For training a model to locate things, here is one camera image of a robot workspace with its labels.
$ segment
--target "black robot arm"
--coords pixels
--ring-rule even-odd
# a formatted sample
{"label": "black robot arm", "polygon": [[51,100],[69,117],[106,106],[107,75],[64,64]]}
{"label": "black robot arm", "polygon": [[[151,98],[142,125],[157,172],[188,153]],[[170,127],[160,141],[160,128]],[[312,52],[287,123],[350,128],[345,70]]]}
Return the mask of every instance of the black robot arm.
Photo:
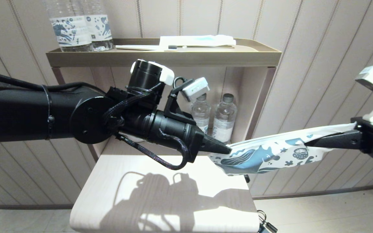
{"label": "black robot arm", "polygon": [[[114,135],[174,170],[194,162],[199,151],[230,153],[179,108],[178,93],[193,80],[183,79],[165,110],[157,110],[164,89],[161,72],[154,62],[138,60],[127,90],[111,87],[107,93],[86,83],[46,87],[0,75],[0,142],[74,137],[95,144]],[[120,132],[176,149],[183,162],[171,165]]]}

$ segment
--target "paneled wall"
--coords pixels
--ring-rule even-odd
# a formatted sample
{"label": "paneled wall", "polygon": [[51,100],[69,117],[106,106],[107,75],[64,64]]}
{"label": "paneled wall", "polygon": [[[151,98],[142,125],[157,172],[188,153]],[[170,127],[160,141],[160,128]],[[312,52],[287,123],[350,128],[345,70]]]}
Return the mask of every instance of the paneled wall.
{"label": "paneled wall", "polygon": [[[227,34],[283,51],[253,137],[348,122],[373,109],[353,81],[373,65],[373,0],[105,0],[112,34],[123,37]],[[57,47],[39,0],[0,0],[0,73],[56,84],[45,52]],[[70,75],[99,83],[105,69]],[[0,205],[67,205],[93,159],[74,139],[0,143]],[[373,185],[373,159],[335,150],[321,162],[252,176],[253,196]]]}

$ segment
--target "printed plastic bag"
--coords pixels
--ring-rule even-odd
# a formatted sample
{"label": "printed plastic bag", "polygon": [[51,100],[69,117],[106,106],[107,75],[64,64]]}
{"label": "printed plastic bag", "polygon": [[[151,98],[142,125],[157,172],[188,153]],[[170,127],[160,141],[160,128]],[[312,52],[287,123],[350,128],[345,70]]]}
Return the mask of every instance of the printed plastic bag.
{"label": "printed plastic bag", "polygon": [[305,146],[304,143],[330,134],[354,129],[356,123],[307,128],[283,134],[250,139],[228,145],[229,155],[210,154],[210,159],[226,174],[266,173],[320,161],[332,148]]}

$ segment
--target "bottle cap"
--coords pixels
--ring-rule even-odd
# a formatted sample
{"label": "bottle cap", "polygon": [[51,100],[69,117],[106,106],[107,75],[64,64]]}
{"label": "bottle cap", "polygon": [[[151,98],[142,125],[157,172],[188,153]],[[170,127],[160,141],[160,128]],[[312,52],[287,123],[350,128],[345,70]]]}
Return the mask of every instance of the bottle cap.
{"label": "bottle cap", "polygon": [[200,101],[204,101],[204,100],[206,100],[206,99],[207,99],[207,93],[204,93],[203,95],[198,96],[197,99],[200,100]]}
{"label": "bottle cap", "polygon": [[232,103],[232,101],[234,100],[234,96],[232,95],[232,94],[229,94],[229,93],[227,93],[227,94],[224,94],[223,96],[222,96],[222,101],[223,102],[226,102],[226,103]]}

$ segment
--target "bottle label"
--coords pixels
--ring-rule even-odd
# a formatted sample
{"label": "bottle label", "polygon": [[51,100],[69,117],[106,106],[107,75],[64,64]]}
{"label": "bottle label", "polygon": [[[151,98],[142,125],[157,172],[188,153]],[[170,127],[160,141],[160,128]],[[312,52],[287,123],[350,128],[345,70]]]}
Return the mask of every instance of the bottle label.
{"label": "bottle label", "polygon": [[199,127],[199,126],[198,126],[198,128],[199,128],[200,130],[202,130],[202,131],[204,132],[204,134],[207,134],[207,133],[208,133],[208,125],[206,125],[206,126],[202,126],[202,127]]}
{"label": "bottle label", "polygon": [[232,129],[231,128],[219,128],[217,127],[218,119],[214,119],[214,127],[213,127],[213,138],[220,140],[222,142],[228,142],[231,139]]}
{"label": "bottle label", "polygon": [[71,47],[92,43],[83,15],[51,18],[50,22],[59,46]]}
{"label": "bottle label", "polygon": [[86,15],[86,23],[92,41],[106,41],[111,39],[107,15]]}

